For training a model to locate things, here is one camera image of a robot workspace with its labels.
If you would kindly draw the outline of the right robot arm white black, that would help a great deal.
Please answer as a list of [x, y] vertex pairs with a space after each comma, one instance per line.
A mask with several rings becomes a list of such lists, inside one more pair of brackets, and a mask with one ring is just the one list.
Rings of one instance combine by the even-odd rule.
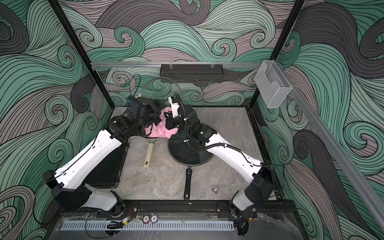
[[167, 129], [178, 129], [168, 142], [171, 157], [185, 166], [200, 166], [213, 156], [236, 170], [249, 185], [231, 199], [230, 211], [238, 216], [249, 207], [264, 207], [276, 186], [276, 172], [270, 162], [264, 163], [231, 145], [215, 129], [200, 122], [190, 106], [173, 104], [165, 111]]

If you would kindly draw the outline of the pink microfibre cloth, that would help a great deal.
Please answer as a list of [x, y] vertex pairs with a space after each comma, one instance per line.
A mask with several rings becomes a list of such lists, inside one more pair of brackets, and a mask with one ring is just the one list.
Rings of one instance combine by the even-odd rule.
[[175, 135], [178, 132], [178, 128], [172, 128], [168, 130], [166, 128], [166, 116], [165, 113], [170, 113], [171, 117], [173, 116], [172, 114], [172, 108], [171, 107], [166, 107], [161, 110], [160, 114], [160, 122], [158, 125], [155, 125], [153, 123], [151, 126], [148, 126], [145, 129], [145, 134], [149, 138], [167, 138], [170, 139], [173, 135]]

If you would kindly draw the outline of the glass lid of brown pan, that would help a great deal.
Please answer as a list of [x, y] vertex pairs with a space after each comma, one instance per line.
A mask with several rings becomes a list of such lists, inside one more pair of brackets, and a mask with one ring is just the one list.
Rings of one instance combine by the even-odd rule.
[[[170, 96], [173, 96], [174, 93], [178, 93], [180, 98], [184, 100], [183, 92], [180, 86], [174, 80], [167, 77], [156, 77], [143, 86], [143, 88], [138, 94], [138, 97], [141, 97], [142, 94], [144, 94], [147, 98], [161, 100], [165, 97], [168, 98]], [[161, 110], [166, 108], [163, 107], [162, 103], [160, 105]]]

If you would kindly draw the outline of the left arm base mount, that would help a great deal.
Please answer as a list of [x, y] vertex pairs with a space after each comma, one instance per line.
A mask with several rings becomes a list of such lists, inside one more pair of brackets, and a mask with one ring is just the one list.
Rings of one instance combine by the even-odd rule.
[[122, 203], [117, 203], [109, 211], [98, 211], [98, 218], [125, 218], [135, 217], [137, 215], [139, 202], [132, 200], [124, 200]]

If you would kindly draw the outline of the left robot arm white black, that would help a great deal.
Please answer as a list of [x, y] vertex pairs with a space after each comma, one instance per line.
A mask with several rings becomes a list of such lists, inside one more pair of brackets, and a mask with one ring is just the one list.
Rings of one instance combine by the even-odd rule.
[[111, 118], [96, 137], [72, 160], [55, 171], [47, 171], [42, 178], [51, 189], [54, 199], [69, 212], [93, 208], [110, 212], [113, 217], [124, 211], [124, 202], [114, 191], [104, 193], [85, 182], [89, 173], [110, 153], [126, 144], [131, 137], [145, 133], [145, 129], [161, 119], [157, 100], [137, 97], [131, 100], [124, 114]]

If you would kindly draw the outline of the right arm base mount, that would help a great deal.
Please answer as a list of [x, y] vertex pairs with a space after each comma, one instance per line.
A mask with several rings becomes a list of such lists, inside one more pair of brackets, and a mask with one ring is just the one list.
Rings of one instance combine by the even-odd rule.
[[238, 209], [230, 200], [221, 200], [217, 202], [217, 213], [220, 218], [229, 219], [250, 219], [256, 218], [257, 212], [253, 209], [253, 206], [248, 207], [245, 210]]

